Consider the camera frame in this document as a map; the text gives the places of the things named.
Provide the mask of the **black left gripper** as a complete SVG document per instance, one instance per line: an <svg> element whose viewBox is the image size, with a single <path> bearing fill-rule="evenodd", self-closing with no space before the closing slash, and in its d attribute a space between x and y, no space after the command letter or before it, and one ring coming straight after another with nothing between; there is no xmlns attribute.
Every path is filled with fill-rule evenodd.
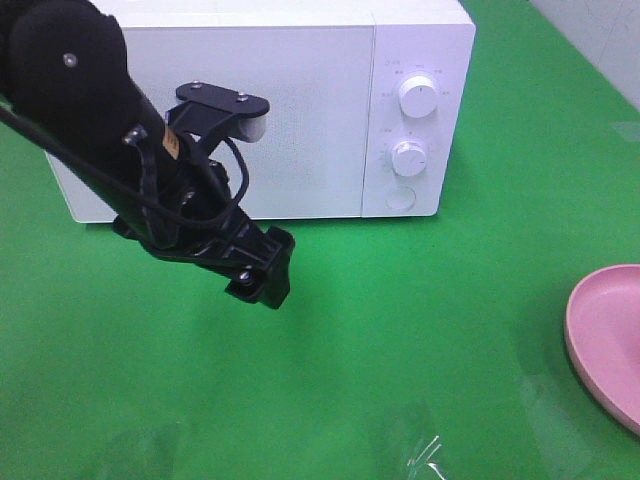
<svg viewBox="0 0 640 480"><path fill-rule="evenodd" d="M290 292L294 237L271 226L266 234L231 195L224 167L199 149L117 149L112 175L138 197L117 195L113 229L152 255L212 270L241 270L225 292L279 309ZM267 245L275 248L265 265Z"/></svg>

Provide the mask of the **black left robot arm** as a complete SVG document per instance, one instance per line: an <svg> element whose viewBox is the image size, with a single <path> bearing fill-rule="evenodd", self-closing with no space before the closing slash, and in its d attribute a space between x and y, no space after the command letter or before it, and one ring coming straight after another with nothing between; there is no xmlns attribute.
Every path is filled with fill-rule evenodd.
<svg viewBox="0 0 640 480"><path fill-rule="evenodd" d="M294 238L260 229L213 158L261 137L267 100L193 82L159 113L129 74L117 20L88 1L2 3L1 94L2 122L98 195L118 235L226 277L244 302L282 305Z"/></svg>

